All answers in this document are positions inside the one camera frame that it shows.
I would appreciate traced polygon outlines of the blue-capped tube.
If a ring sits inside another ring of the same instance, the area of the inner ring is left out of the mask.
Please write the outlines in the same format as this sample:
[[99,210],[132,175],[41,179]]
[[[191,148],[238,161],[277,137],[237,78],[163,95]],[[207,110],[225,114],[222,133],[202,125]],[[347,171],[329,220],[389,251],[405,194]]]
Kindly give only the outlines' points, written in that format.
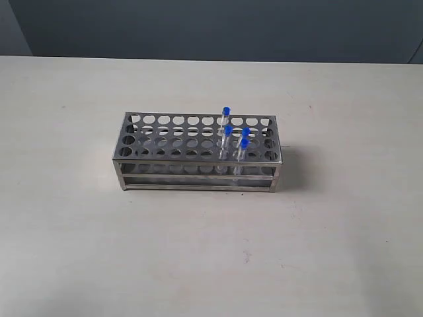
[[[239,147],[237,149],[237,154],[235,155],[235,160],[238,163],[243,162],[245,160],[245,156],[246,156],[246,153],[247,153],[248,145],[249,145],[249,140],[248,139],[245,139],[245,138],[241,139],[240,145],[239,145]],[[241,175],[242,174],[242,169],[243,169],[243,166],[241,166],[240,164],[238,164],[237,166],[234,167],[233,174],[235,176]]]
[[241,132],[241,139],[248,139],[250,133],[250,129],[248,127],[243,128]]
[[[223,133],[220,141],[220,149],[218,159],[220,161],[225,161],[229,157],[229,144],[230,138],[232,135],[233,127],[231,125],[226,125],[223,128]],[[227,172],[227,166],[219,164],[216,166],[216,171],[218,174],[225,174]]]
[[225,106],[222,109],[221,119],[220,119],[220,124],[219,124],[219,131],[218,131],[218,135],[219,136],[222,136],[224,134],[225,126],[229,122],[230,111],[231,111],[231,109],[229,107],[227,107],[227,106]]

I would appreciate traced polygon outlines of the stainless steel test tube rack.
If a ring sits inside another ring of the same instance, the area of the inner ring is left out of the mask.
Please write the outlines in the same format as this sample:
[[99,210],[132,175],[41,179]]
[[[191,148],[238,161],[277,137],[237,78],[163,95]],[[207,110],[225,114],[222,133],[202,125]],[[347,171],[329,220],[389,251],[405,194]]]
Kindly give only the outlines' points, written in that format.
[[[218,159],[221,114],[127,112],[112,157],[123,190],[274,192],[283,165],[275,116],[229,115],[229,157]],[[245,160],[235,160],[248,127]],[[227,166],[218,174],[216,166]],[[233,169],[240,164],[242,174]]]

